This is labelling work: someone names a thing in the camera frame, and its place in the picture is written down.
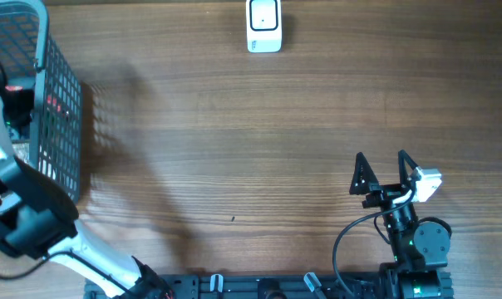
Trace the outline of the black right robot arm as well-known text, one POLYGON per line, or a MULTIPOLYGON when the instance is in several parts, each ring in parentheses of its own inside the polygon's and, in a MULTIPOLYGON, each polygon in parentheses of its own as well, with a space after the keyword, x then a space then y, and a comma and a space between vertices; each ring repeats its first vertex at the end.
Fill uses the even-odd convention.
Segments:
POLYGON ((363 153, 358 153, 350 194, 363 195, 363 208, 379 208, 394 261, 383 263, 371 282, 360 279, 356 293, 365 298, 452 297, 448 265, 452 231, 445 221, 419 218, 414 205, 426 203, 442 185, 438 169, 423 169, 404 151, 398 153, 397 184, 380 184, 363 153))

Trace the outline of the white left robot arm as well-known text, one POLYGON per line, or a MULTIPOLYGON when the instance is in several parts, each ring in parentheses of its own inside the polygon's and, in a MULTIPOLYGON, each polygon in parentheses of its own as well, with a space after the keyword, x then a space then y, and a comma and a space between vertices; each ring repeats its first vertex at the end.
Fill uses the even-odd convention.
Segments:
POLYGON ((171 286, 135 257, 116 251, 79 219, 75 204, 50 178, 19 159, 7 123, 25 125, 32 89, 13 91, 0 64, 0 251, 54 262, 82 275, 109 298, 171 298, 171 286))

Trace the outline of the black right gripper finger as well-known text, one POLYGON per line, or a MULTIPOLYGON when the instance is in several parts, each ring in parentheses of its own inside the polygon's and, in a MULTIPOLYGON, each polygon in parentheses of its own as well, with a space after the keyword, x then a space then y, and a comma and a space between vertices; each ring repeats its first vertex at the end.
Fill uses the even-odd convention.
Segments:
POLYGON ((379 182, 362 152, 357 153, 352 183, 349 189, 351 195, 364 195, 379 190, 379 182))
POLYGON ((401 185, 410 188, 411 178, 407 168, 415 170, 418 167, 418 164, 411 158, 411 156, 407 152, 405 152, 405 150, 402 149, 398 152, 398 166, 401 185))

